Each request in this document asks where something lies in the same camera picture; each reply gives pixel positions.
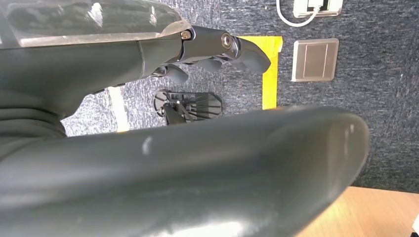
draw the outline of white cable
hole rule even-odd
[[[306,25],[310,24],[310,22],[313,21],[314,17],[316,17],[317,13],[319,13],[321,7],[322,6],[315,7],[313,14],[310,16],[310,18],[307,19],[307,21],[302,22],[302,23],[293,23],[293,22],[285,19],[285,17],[282,15],[279,0],[276,0],[276,10],[278,12],[279,18],[283,22],[285,22],[285,24],[287,24],[289,26],[292,26],[292,27],[303,27],[303,26],[306,26]]]

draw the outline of wooden table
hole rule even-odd
[[[298,237],[410,237],[419,194],[349,187]]]

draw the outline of yellow tape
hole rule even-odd
[[[240,37],[259,46],[271,60],[271,66],[262,77],[262,109],[276,108],[278,91],[278,53],[282,49],[281,36],[245,36]]]

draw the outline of transparent plastic cover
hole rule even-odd
[[[0,7],[8,22],[1,35],[21,47],[149,40],[191,28],[154,0],[0,0]]]

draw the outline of screw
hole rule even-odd
[[[231,35],[229,33],[224,33],[221,36],[222,45],[226,49],[231,49],[231,45],[233,44],[232,41],[233,39],[231,38]]]
[[[189,40],[190,38],[192,38],[192,34],[190,31],[182,31],[180,33],[180,37],[182,38],[182,40]]]

